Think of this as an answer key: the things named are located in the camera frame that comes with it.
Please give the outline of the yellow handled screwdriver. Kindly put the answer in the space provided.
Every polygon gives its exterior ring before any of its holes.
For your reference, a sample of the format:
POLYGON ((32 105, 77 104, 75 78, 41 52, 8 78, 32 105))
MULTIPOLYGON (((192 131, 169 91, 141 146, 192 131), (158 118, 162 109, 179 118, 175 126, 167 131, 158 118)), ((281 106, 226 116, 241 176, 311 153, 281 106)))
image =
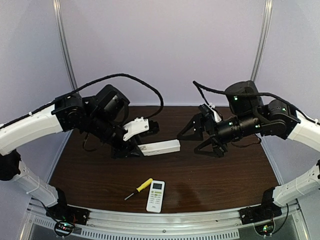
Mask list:
POLYGON ((140 193, 142 190, 144 190, 145 188, 147 188, 151 183, 152 183, 153 179, 149 178, 148 180, 146 180, 145 182, 143 182, 139 187, 137 187, 135 189, 135 191, 133 191, 129 196, 125 197, 124 200, 127 201, 130 197, 132 197, 133 195, 136 195, 138 193, 140 193))

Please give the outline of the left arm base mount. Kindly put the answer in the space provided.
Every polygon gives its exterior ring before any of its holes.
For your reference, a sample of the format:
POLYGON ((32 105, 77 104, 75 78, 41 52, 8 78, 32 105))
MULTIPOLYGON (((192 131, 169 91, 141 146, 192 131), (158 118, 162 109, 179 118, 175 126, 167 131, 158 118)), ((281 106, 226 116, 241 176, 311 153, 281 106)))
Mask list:
POLYGON ((46 210, 46 215, 55 221, 53 227, 54 233, 61 238, 71 235, 76 225, 85 226, 90 215, 88 209, 69 205, 65 207, 44 206, 44 209, 46 210))

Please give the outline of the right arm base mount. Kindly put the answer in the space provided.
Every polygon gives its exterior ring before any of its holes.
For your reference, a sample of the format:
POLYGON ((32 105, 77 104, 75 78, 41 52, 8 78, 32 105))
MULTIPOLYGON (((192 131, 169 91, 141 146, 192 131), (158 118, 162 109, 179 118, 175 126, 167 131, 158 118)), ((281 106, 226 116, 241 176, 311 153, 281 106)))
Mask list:
POLYGON ((282 215, 278 206, 257 205, 241 208, 239 217, 242 225, 253 224, 255 232, 261 237, 271 237, 276 231, 275 217, 282 215))

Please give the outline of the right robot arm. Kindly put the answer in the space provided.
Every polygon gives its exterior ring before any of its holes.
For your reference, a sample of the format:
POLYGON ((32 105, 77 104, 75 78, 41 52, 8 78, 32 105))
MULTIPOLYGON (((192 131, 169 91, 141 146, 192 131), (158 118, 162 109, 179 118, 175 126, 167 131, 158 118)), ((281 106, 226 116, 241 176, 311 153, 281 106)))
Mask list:
POLYGON ((208 91, 227 97, 232 117, 223 116, 209 103, 198 108, 188 124, 177 134, 180 141, 199 141, 194 153, 221 158, 228 144, 260 134, 300 142, 316 151, 320 149, 320 123, 309 118, 298 107, 283 98, 259 92, 253 81, 236 82, 224 91, 193 82, 198 91, 208 91))

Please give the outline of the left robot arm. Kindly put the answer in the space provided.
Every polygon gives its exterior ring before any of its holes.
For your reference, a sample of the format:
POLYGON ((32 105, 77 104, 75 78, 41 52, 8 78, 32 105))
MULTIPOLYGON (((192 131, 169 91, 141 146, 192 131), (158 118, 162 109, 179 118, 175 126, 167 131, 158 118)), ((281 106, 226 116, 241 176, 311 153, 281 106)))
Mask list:
POLYGON ((62 190, 48 185, 22 161, 17 148, 44 136, 78 129, 108 144, 116 158, 143 156, 139 144, 131 138, 150 129, 148 118, 125 124, 129 99, 108 84, 97 94, 82 97, 78 93, 61 96, 19 120, 0 126, 0 179, 14 181, 50 210, 66 208, 62 190))

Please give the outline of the slim white remote control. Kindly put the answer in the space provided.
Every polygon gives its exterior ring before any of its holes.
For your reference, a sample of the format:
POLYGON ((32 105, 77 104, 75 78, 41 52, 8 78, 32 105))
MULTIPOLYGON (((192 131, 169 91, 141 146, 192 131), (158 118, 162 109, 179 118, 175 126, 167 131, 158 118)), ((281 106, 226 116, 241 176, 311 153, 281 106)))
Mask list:
POLYGON ((180 141, 177 139, 138 145, 144 156, 155 156, 179 152, 180 141))

